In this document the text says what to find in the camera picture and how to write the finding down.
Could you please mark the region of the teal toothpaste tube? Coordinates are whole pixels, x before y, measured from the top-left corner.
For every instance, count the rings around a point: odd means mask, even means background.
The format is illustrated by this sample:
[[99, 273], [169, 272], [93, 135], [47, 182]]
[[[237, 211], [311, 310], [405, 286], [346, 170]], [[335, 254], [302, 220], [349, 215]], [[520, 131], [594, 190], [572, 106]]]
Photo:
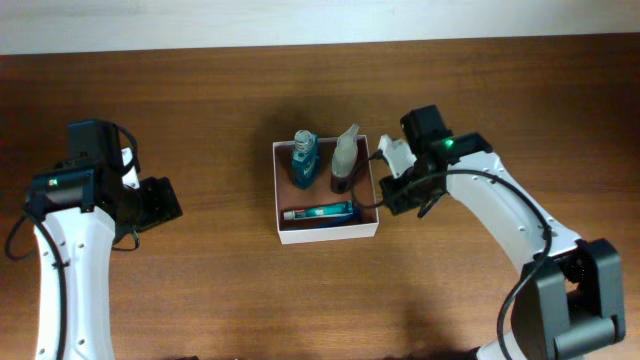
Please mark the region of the teal toothpaste tube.
[[282, 216], [285, 221], [301, 221], [349, 216], [354, 213], [351, 201], [322, 205], [318, 207], [286, 210]]

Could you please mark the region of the purple spray bottle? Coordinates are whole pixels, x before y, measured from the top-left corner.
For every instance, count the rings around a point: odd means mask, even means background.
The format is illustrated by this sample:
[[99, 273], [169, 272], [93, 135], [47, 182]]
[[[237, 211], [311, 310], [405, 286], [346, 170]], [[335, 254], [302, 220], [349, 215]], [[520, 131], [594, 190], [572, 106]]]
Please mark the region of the purple spray bottle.
[[351, 186], [358, 158], [359, 129], [353, 124], [337, 139], [331, 163], [331, 190], [336, 194], [345, 193]]

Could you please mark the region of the teal mouthwash bottle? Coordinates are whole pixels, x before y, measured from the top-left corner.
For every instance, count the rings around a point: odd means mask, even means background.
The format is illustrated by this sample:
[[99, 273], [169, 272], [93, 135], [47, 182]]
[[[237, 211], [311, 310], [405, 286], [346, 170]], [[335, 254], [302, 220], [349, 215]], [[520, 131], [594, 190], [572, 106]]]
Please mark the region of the teal mouthwash bottle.
[[308, 130], [299, 130], [294, 136], [292, 168], [294, 183], [300, 189], [309, 188], [318, 174], [318, 136]]

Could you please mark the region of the blue disposable razor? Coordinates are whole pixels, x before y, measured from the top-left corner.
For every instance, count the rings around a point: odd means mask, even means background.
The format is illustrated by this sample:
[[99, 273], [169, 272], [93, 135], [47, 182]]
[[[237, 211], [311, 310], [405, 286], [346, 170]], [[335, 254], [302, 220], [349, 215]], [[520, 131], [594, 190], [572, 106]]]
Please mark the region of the blue disposable razor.
[[336, 217], [336, 218], [323, 218], [323, 219], [320, 219], [320, 222], [311, 225], [310, 228], [318, 229], [318, 228], [343, 226], [346, 223], [349, 223], [351, 221], [356, 221], [358, 223], [362, 222], [360, 210], [357, 207], [354, 207], [354, 213], [352, 215]]

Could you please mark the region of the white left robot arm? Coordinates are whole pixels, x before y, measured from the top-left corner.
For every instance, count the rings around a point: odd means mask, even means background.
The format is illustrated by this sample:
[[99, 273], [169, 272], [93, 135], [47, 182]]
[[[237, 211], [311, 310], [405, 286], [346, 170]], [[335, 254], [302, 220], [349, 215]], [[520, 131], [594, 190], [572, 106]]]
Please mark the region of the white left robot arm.
[[40, 259], [38, 359], [111, 359], [109, 266], [125, 236], [182, 210], [168, 178], [85, 168], [34, 177], [25, 204]]

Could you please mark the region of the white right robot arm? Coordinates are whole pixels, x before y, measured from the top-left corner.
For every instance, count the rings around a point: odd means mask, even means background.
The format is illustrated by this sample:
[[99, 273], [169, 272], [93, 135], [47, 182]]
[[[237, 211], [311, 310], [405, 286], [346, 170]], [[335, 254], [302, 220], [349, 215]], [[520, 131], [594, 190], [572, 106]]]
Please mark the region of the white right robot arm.
[[495, 341], [472, 359], [581, 359], [626, 335], [621, 258], [606, 239], [584, 240], [539, 205], [478, 133], [381, 137], [393, 214], [431, 210], [448, 194], [482, 223], [519, 274]]

